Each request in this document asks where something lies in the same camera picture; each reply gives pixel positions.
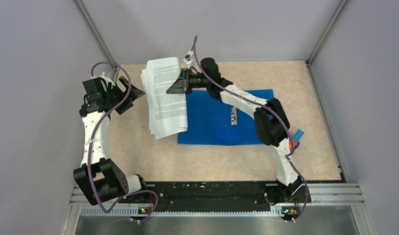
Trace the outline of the white printed paper stack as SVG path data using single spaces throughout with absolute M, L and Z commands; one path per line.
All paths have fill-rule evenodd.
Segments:
M 141 72 L 148 103 L 149 129 L 157 140 L 188 129 L 185 94 L 166 93 L 180 73 L 177 57 L 149 60 Z

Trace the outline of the blue plastic file folder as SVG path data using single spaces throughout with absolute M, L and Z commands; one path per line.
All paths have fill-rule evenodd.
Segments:
M 186 95 L 188 130 L 178 134 L 178 144 L 254 145 L 259 140 L 255 122 L 236 109 L 237 124 L 231 123 L 232 106 L 212 98 L 207 91 Z

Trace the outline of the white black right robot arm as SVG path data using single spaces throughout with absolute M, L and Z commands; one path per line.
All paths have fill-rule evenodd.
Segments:
M 222 77 L 213 58 L 202 59 L 199 67 L 200 72 L 182 69 L 167 89 L 167 94 L 189 94 L 193 89 L 205 88 L 212 98 L 250 116 L 255 122 L 259 140 L 273 150 L 280 198 L 285 202 L 293 201 L 304 183 L 292 162 L 296 142 L 290 134 L 290 123 L 281 102 L 276 98 L 263 99 L 240 89 Z

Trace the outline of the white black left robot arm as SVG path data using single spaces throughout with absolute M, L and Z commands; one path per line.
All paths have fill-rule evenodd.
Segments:
M 133 107 L 133 102 L 145 93 L 121 76 L 123 91 L 105 75 L 84 81 L 86 94 L 79 114 L 85 130 L 83 159 L 73 171 L 73 178 L 91 205 L 96 198 L 106 202 L 130 194 L 136 202 L 148 198 L 146 182 L 139 174 L 126 176 L 110 158 L 109 125 L 112 108 L 119 114 Z

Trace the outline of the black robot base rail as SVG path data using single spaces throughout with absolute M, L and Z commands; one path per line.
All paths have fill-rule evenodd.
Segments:
M 290 208 L 311 202 L 302 186 L 288 196 L 278 181 L 147 182 L 149 193 L 121 199 L 121 204 L 154 204 L 155 212 L 269 212 L 275 206 Z

